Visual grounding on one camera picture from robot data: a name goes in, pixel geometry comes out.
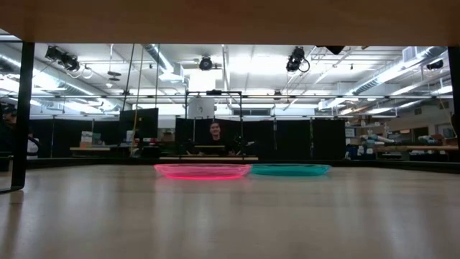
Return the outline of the translucent pink plastic plate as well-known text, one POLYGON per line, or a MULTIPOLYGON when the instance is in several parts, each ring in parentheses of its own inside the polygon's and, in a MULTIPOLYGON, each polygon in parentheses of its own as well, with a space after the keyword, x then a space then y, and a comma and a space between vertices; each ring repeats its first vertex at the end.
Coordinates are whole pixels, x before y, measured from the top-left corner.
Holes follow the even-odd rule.
POLYGON ((177 163, 157 164, 154 169, 162 176, 192 180, 226 180, 245 177, 252 169, 247 164, 177 163))

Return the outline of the translucent teal plastic plate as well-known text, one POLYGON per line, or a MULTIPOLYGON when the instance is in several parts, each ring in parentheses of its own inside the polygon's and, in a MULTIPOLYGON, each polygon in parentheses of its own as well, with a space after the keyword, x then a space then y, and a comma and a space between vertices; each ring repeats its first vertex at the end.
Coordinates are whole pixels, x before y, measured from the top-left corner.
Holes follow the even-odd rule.
POLYGON ((320 164, 254 164, 251 169, 252 174, 262 176, 282 176, 282 177, 301 177, 301 176, 322 176, 330 170, 329 165, 320 164))

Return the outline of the wooden shelf with black legs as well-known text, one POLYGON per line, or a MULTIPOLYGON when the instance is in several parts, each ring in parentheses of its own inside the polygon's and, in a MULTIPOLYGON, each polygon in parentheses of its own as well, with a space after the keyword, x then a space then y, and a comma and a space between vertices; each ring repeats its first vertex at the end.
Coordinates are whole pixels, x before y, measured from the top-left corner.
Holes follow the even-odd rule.
POLYGON ((10 191, 25 185, 39 42, 446 46, 460 130, 460 0, 0 0, 0 28, 22 41, 10 191))

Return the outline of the person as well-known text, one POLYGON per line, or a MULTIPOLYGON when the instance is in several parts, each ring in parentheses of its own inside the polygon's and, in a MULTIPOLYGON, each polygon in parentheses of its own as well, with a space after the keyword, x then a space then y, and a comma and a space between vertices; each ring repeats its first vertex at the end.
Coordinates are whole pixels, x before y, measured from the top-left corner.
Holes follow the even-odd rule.
POLYGON ((0 105, 0 158, 17 151, 17 110, 13 106, 0 105))
POLYGON ((211 136, 204 142, 201 154, 227 156, 233 153, 231 145, 221 134, 221 126, 217 121, 210 124, 209 132, 211 136))

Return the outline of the white hanging box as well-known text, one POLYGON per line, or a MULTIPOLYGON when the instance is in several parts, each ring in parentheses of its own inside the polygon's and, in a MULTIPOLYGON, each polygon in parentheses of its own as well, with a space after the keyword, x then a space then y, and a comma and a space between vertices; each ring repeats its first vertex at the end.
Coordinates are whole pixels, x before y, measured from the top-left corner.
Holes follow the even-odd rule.
POLYGON ((210 119, 215 116, 215 101, 211 98, 196 97, 188 101, 187 117, 191 119, 210 119))

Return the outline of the wooden work table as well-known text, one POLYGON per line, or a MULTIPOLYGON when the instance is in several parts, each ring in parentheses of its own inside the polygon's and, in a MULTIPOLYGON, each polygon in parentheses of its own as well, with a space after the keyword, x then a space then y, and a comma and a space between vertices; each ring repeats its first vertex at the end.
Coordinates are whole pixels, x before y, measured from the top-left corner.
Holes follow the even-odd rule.
POLYGON ((159 160, 222 160, 222 161, 258 161, 258 157, 254 156, 199 156, 199 155, 184 155, 184 156, 165 156, 159 157, 159 160))
POLYGON ((436 151, 446 151, 452 152, 457 151, 459 148, 457 146, 427 146, 427 145, 399 145, 399 146, 377 146, 373 147, 373 150, 376 153, 383 152, 410 152, 413 150, 436 150, 436 151))
POLYGON ((115 150, 116 147, 70 147, 72 152, 109 152, 115 150))

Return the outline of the black partition screen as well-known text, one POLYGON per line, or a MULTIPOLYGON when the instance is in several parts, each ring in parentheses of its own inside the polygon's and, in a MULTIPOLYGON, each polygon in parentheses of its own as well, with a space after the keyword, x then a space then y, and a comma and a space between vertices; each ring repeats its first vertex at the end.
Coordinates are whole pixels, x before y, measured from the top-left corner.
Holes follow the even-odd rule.
MULTIPOLYGON (((183 146, 184 119, 175 120, 178 153, 183 146)), ((259 160, 341 160, 346 154, 345 123, 342 120, 243 121, 243 155, 259 160)))
POLYGON ((70 157, 70 148, 80 146, 83 131, 100 134, 107 145, 119 143, 118 121, 37 119, 29 122, 29 128, 40 142, 38 158, 70 157))

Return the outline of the black metal gantry frame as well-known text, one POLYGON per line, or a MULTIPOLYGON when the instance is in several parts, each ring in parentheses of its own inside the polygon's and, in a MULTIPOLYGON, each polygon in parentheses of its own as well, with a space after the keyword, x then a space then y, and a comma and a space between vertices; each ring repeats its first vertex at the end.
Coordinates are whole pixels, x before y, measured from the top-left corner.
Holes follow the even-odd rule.
MULTIPOLYGON (((222 94, 242 94, 240 91, 222 91, 222 90, 207 90, 207 91, 187 91, 188 94, 205 94, 205 95, 222 95, 222 94)), ((183 146, 185 151, 189 155, 199 156, 217 156, 217 155, 203 155, 201 154, 201 148, 204 147, 204 142, 211 136, 209 132, 210 124, 217 121, 221 126, 221 134, 224 139, 231 145, 233 153, 227 156, 242 156, 243 155, 243 121, 239 117, 237 119, 220 118, 216 112, 218 111, 217 101, 228 101, 229 99, 211 98, 215 101, 215 116, 210 119, 191 119, 187 117, 188 101, 192 99, 190 97, 185 98, 185 116, 184 116, 184 141, 183 146)))

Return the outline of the long horizontal metal rail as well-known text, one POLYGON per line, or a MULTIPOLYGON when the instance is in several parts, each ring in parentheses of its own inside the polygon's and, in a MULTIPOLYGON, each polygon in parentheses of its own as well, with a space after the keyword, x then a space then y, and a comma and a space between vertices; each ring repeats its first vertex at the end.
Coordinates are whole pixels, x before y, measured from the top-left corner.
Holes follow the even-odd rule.
POLYGON ((93 96, 76 96, 76 95, 32 95, 32 99, 185 99, 186 97, 202 98, 220 98, 220 99, 453 99, 453 95, 424 95, 424 96, 342 96, 342 95, 243 95, 243 94, 222 94, 222 95, 205 95, 205 94, 188 94, 188 95, 93 95, 93 96))

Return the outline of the silver ventilation duct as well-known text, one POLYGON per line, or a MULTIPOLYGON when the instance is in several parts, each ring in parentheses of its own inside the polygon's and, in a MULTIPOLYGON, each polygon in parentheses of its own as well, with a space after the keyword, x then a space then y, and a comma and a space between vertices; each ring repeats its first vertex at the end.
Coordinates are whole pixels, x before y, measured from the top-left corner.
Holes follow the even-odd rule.
POLYGON ((157 76, 161 81, 184 83, 183 67, 180 63, 172 62, 162 53, 159 45, 143 44, 144 51, 156 62, 160 74, 157 76))
POLYGON ((411 68, 416 67, 417 65, 439 58, 446 51, 447 47, 444 46, 406 47, 402 50, 401 57, 380 68, 372 76, 358 81, 354 87, 346 93, 346 95, 360 95, 371 88, 382 85, 383 83, 407 73, 411 68))

